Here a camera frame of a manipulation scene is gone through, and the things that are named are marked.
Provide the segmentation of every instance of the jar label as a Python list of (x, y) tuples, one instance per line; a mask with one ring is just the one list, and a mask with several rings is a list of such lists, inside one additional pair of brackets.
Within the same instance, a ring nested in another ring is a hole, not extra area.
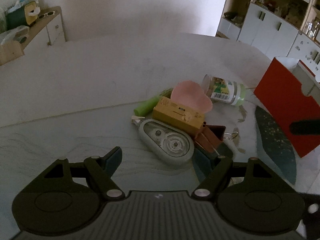
[(212, 88), (211, 98), (230, 103), (235, 93), (235, 86), (231, 81), (213, 77), (210, 88)]

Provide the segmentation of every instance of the white tissue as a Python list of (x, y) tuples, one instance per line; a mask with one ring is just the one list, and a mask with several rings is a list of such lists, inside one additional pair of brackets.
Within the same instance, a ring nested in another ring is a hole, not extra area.
[(28, 13), (29, 16), (37, 16), (40, 13), (40, 7), (36, 7), (33, 12)]

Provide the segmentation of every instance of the barcode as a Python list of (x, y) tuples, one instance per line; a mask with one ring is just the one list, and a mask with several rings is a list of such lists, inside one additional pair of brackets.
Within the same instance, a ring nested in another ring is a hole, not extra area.
[(213, 95), (214, 98), (222, 99), (222, 100), (229, 100), (230, 96), (228, 95), (223, 95), (219, 93), (214, 93)]

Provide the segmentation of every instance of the white table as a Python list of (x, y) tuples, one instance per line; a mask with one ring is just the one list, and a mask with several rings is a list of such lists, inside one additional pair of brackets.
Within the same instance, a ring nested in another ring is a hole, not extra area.
[[(123, 162), (112, 179), (126, 193), (130, 189), (192, 191), (198, 180), (191, 162), (179, 169), (169, 167), (139, 140), (137, 128), (130, 123), (136, 102), (179, 81), (201, 82), (207, 73), (255, 87), (269, 64), (249, 45), (180, 34), (67, 42), (2, 66), (0, 239), (18, 230), (11, 215), (15, 195), (59, 156), (79, 162), (121, 146)], [(224, 103), (215, 103), (206, 121), (225, 125), (231, 132), (239, 129), (238, 147), (245, 152), (237, 152), (229, 143), (235, 161), (258, 156), (276, 169), (266, 154), (257, 154), (252, 103), (257, 101), (251, 95), (247, 99), (244, 122), (238, 122), (242, 115), (237, 107)], [(296, 190), (319, 191), (318, 161), (318, 150), (303, 159), (296, 156)]]

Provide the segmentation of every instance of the plastic jar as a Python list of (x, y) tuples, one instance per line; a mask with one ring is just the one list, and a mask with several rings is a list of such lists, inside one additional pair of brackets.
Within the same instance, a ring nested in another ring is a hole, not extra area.
[(201, 87), (211, 100), (222, 101), (232, 106), (240, 106), (244, 102), (245, 87), (243, 84), (205, 75)]

